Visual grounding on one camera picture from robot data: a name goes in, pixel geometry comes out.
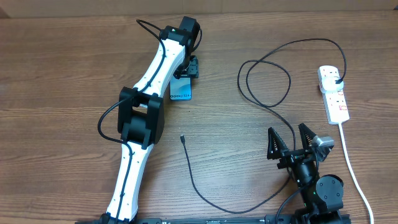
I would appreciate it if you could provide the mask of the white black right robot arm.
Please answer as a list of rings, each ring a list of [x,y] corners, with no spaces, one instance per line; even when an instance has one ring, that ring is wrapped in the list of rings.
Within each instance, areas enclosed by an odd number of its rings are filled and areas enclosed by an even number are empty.
[[[302,149],[289,150],[274,128],[268,129],[267,159],[279,160],[277,167],[287,169],[297,183],[298,190],[279,207],[274,223],[350,223],[348,215],[341,215],[344,183],[337,175],[320,176],[319,165],[335,143],[329,135],[317,135],[305,124],[299,126]],[[294,214],[282,217],[287,202],[301,195],[304,207]]]

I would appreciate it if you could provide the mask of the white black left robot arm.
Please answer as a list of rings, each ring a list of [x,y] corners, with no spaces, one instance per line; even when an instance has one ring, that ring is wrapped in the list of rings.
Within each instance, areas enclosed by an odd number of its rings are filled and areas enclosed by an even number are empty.
[[[196,19],[183,17],[178,27],[166,26],[155,38],[157,53],[144,76],[124,87],[119,100],[100,117],[118,109],[118,133],[122,154],[114,193],[98,223],[134,223],[147,159],[159,142],[165,124],[164,93],[172,79],[198,78],[198,59],[193,54],[202,31]]]

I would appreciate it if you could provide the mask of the blue Galaxy smartphone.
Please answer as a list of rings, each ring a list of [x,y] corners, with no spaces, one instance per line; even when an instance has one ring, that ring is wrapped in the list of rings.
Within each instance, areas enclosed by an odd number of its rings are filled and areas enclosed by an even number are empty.
[[[191,100],[191,78],[176,79],[172,77],[170,81],[170,99],[174,101]]]

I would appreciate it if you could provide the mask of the white charger plug adapter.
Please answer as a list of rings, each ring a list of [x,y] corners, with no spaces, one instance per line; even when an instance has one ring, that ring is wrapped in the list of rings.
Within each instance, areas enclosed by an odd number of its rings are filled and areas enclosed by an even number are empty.
[[[322,93],[340,91],[343,87],[344,82],[338,77],[323,77],[320,80],[320,90]]]

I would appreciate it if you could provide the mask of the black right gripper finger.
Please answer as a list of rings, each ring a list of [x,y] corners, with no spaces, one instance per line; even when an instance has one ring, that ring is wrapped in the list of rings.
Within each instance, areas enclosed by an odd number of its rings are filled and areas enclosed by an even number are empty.
[[[300,131],[300,137],[303,149],[308,152],[314,152],[314,148],[312,146],[312,140],[314,139],[316,134],[304,123],[299,124],[298,128]]]
[[[267,159],[280,159],[288,151],[289,148],[279,136],[277,131],[274,128],[270,127],[268,129]]]

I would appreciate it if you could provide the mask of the white power strip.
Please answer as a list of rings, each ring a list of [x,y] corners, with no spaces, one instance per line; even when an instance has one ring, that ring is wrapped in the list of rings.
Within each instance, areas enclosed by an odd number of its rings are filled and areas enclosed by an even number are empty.
[[[323,65],[319,67],[318,80],[323,77],[338,77],[340,74],[338,69],[331,65]],[[329,124],[341,124],[349,120],[348,107],[345,100],[343,90],[335,91],[332,93],[322,93],[323,103],[325,106],[326,117]]]

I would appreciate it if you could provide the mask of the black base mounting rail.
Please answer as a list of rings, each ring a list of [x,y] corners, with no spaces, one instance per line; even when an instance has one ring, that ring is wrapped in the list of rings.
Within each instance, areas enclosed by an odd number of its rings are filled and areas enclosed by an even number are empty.
[[[136,218],[130,223],[133,224],[274,224],[275,215],[266,215],[264,217],[257,218],[214,218],[214,219],[176,219],[176,220],[162,220],[160,218]],[[329,215],[325,217],[325,221],[321,221],[319,218],[314,218],[311,223],[351,223],[349,215],[342,215],[340,220],[337,217]],[[115,223],[113,218],[109,218],[108,214],[102,214],[98,220],[92,221],[79,221],[76,224],[100,224],[100,223]],[[128,223],[127,221],[119,221],[118,223]],[[277,219],[278,224],[288,224],[288,223],[305,223],[293,221],[292,215],[279,215]]]

